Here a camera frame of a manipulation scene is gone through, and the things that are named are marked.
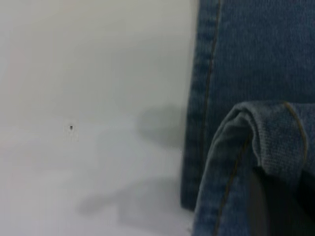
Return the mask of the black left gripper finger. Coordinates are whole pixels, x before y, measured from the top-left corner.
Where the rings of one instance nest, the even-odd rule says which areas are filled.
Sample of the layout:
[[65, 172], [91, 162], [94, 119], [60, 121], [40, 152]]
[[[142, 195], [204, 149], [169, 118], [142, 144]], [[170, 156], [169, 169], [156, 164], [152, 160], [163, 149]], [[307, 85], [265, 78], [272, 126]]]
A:
[[313, 236], [315, 177], [302, 172], [295, 193], [280, 179], [254, 168], [250, 177], [252, 236]]

